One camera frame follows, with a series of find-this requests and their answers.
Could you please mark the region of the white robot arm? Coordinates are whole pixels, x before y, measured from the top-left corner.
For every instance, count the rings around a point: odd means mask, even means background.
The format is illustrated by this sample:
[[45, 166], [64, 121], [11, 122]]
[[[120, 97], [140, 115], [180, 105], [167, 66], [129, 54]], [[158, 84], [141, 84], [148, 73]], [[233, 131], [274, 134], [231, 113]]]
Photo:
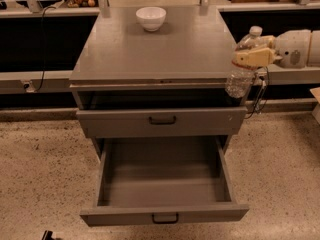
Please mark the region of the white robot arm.
[[271, 64], [296, 69], [319, 67], [320, 31], [290, 30], [277, 37], [249, 33], [237, 44], [232, 62], [247, 69]]

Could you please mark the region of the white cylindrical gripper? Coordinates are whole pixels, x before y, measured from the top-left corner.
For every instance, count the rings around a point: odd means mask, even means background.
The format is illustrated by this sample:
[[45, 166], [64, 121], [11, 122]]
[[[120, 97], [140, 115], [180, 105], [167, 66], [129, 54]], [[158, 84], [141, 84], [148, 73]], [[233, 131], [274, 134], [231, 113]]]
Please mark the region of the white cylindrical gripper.
[[273, 35], [258, 36], [254, 39], [254, 49], [234, 52], [233, 63], [244, 68], [265, 67], [274, 62], [282, 68], [304, 68], [310, 38], [310, 30], [291, 30], [277, 38]]

